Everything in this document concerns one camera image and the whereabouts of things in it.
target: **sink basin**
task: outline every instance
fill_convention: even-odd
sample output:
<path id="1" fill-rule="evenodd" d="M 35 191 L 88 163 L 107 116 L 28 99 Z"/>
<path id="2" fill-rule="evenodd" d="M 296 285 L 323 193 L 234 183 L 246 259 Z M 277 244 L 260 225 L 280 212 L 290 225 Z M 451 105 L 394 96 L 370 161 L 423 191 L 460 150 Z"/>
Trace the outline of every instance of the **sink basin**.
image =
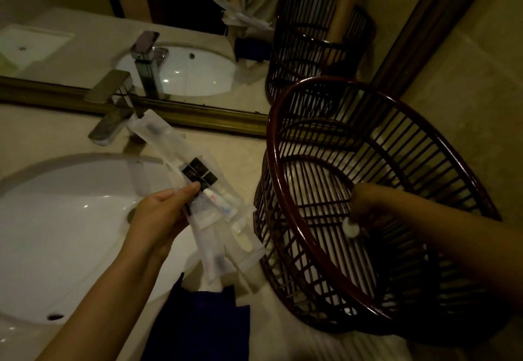
<path id="1" fill-rule="evenodd" d="M 170 187 L 160 160 L 74 155 L 0 183 L 0 313 L 63 323 L 120 250 L 127 214 Z M 199 261 L 190 228 L 174 241 L 149 300 Z"/>
<path id="2" fill-rule="evenodd" d="M 160 70 L 162 86 L 167 94 L 203 97 L 225 93 L 239 84 L 235 80 L 236 64 L 220 54 L 192 47 L 162 47 L 169 50 Z M 118 61 L 116 69 L 130 72 L 138 94 L 145 95 L 130 53 Z"/>

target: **beige countertop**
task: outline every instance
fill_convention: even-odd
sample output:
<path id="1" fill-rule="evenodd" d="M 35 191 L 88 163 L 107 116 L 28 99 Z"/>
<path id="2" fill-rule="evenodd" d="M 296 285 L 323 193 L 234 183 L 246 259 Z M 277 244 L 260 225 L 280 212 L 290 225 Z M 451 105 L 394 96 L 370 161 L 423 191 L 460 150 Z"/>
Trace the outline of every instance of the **beige countertop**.
<path id="1" fill-rule="evenodd" d="M 87 134 L 98 120 L 98 117 L 85 114 L 1 104 L 0 177 L 54 157 L 121 152 L 127 143 L 125 131 L 105 147 L 93 145 L 88 140 Z M 184 131 L 189 141 L 209 149 L 231 185 L 245 200 L 252 200 L 261 174 L 265 141 Z M 142 154 L 155 156 L 150 147 Z M 209 286 L 202 278 L 199 264 L 184 280 L 184 286 L 191 290 L 220 290 L 222 284 L 234 284 L 237 303 L 251 306 L 251 360 L 411 360 L 406 341 L 397 336 L 330 335 L 300 322 L 276 297 L 259 265 L 245 275 L 237 273 L 223 283 Z M 119 360 L 140 359 L 149 329 L 166 298 L 165 294 L 147 304 Z M 33 360 L 57 330 L 58 326 L 13 321 L 0 314 L 0 359 Z"/>
<path id="2" fill-rule="evenodd" d="M 74 37 L 46 60 L 35 62 L 17 77 L 45 83 L 92 88 L 114 68 L 144 30 L 160 33 L 157 45 L 184 45 L 221 54 L 234 61 L 234 52 L 225 36 L 173 28 L 129 19 L 108 17 L 67 8 L 50 8 L 26 26 L 67 32 Z M 268 64 L 240 60 L 241 84 L 231 91 L 207 97 L 170 96 L 191 104 L 269 113 L 265 97 Z"/>

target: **mirror frame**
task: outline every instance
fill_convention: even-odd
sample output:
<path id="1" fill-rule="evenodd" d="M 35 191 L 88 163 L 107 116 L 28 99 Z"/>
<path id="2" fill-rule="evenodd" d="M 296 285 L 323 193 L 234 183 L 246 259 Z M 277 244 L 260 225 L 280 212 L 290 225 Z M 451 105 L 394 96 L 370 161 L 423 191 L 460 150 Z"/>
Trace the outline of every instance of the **mirror frame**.
<path id="1" fill-rule="evenodd" d="M 419 0 L 371 84 L 401 98 L 474 0 Z M 86 88 L 0 76 L 0 101 L 83 113 L 105 114 L 109 104 L 83 100 Z M 265 137 L 267 115 L 182 102 L 133 100 L 138 113 L 154 109 L 172 125 Z"/>

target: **chrome faucet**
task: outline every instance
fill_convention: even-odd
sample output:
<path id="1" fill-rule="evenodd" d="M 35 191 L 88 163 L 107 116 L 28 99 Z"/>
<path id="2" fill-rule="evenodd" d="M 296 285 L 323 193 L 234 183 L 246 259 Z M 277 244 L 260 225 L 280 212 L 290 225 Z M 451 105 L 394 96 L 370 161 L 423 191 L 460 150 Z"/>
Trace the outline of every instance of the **chrome faucet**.
<path id="1" fill-rule="evenodd" d="M 107 146 L 120 133 L 127 120 L 135 114 L 130 98 L 132 87 L 129 72 L 113 69 L 85 94 L 84 100 L 88 102 L 105 104 L 111 100 L 114 104 L 89 133 L 88 138 L 91 142 L 99 146 Z"/>
<path id="2" fill-rule="evenodd" d="M 140 75 L 145 96 L 150 99 L 165 99 L 160 81 L 160 69 L 169 56 L 169 50 L 154 47 L 158 36 L 160 36 L 158 32 L 146 30 L 131 47 L 131 56 Z"/>

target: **dark brown basket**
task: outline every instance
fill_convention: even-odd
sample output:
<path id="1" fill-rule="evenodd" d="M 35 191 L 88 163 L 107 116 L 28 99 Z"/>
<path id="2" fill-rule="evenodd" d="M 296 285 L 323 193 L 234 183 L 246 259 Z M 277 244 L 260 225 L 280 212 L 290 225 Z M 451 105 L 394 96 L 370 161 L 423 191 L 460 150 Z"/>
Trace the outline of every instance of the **dark brown basket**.
<path id="1" fill-rule="evenodd" d="M 271 108 L 255 198 L 255 231 L 269 245 L 262 266 L 289 310 L 325 331 L 432 345 L 500 330 L 506 304 L 397 221 L 344 236 L 360 181 L 500 219 L 460 156 L 407 105 L 340 77 L 303 80 Z"/>
<path id="2" fill-rule="evenodd" d="M 332 54 L 329 74 L 354 77 L 365 50 L 376 36 L 372 18 L 356 6 L 343 43 L 325 41 L 336 0 L 280 0 L 265 93 L 270 103 L 285 87 L 318 76 L 322 57 Z"/>

